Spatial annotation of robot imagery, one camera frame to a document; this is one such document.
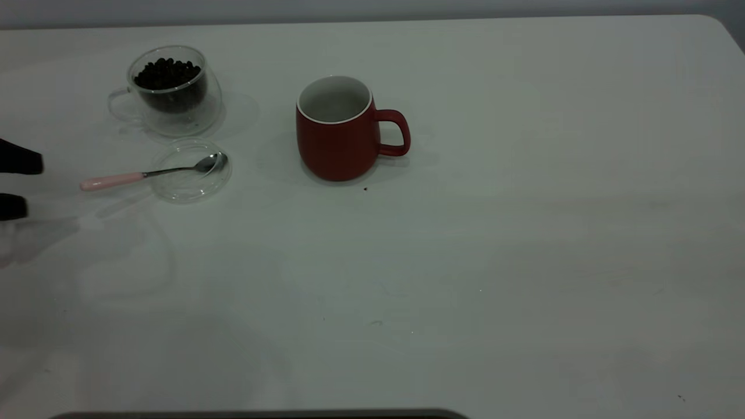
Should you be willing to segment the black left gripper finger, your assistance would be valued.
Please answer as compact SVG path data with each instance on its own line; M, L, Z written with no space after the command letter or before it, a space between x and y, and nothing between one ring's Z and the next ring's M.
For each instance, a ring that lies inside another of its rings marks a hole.
M10 222L29 216L29 205L27 200L16 194L1 194L0 196L0 220Z
M40 153L0 139L2 174L39 175L44 172L44 160Z

